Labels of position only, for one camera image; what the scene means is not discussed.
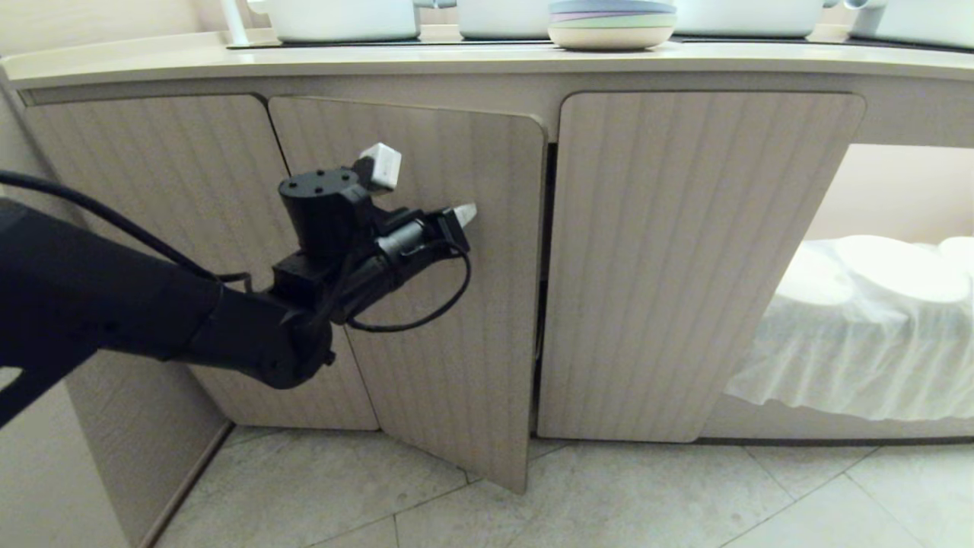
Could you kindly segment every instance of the white container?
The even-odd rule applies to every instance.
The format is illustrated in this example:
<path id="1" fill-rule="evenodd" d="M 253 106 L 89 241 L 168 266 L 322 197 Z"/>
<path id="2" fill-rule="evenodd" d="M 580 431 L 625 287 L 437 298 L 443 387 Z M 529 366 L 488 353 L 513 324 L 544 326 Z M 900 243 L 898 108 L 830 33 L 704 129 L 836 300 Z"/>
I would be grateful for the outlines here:
<path id="1" fill-rule="evenodd" d="M 465 38 L 547 40 L 550 0 L 418 0 L 420 5 L 457 7 Z"/>
<path id="2" fill-rule="evenodd" d="M 406 40 L 420 35 L 412 0 L 247 0 L 282 42 Z"/>
<path id="3" fill-rule="evenodd" d="M 815 30 L 823 6 L 837 4 L 839 0 L 677 0 L 676 33 L 804 38 Z"/>
<path id="4" fill-rule="evenodd" d="M 974 0 L 845 0 L 856 38 L 974 48 Z"/>

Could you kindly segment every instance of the white cloth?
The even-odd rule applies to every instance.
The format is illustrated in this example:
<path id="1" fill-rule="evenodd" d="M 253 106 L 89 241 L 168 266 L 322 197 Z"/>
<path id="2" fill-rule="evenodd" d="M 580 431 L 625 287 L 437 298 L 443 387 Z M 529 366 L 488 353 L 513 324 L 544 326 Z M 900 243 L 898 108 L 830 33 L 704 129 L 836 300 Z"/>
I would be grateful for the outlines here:
<path id="1" fill-rule="evenodd" d="M 967 291 L 959 301 L 908 298 L 851 270 L 838 242 L 803 249 L 838 264 L 851 298 L 815 305 L 779 292 L 725 392 L 757 405 L 777 400 L 872 420 L 974 417 L 970 276 L 961 278 Z"/>

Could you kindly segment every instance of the wooden cabinet door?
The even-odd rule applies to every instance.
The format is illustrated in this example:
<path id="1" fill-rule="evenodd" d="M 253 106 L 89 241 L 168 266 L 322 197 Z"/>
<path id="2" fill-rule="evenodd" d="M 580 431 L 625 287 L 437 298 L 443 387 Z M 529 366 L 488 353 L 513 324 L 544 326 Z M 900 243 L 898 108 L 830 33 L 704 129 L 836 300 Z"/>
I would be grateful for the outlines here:
<path id="1" fill-rule="evenodd" d="M 476 202 L 468 226 L 473 279 L 442 318 L 407 333 L 349 330 L 382 428 L 514 491 L 525 489 L 535 357 L 546 139 L 526 116 L 323 98 L 273 98 L 295 173 L 350 164 L 384 142 L 403 154 L 395 194 L 376 200 L 434 210 Z M 362 316 L 419 319 L 463 280 L 436 265 Z"/>
<path id="2" fill-rule="evenodd" d="M 252 96 L 140 98 L 27 109 L 27 125 L 62 183 L 91 194 L 218 272 L 249 271 L 269 286 L 271 265 L 297 250 L 277 195 L 287 177 L 264 104 Z M 131 244 L 87 216 L 92 229 Z M 378 428 L 344 334 L 339 359 L 294 390 L 235 372 L 193 368 L 239 424 Z"/>
<path id="3" fill-rule="evenodd" d="M 565 102 L 540 435 L 699 435 L 864 109 L 806 93 Z"/>

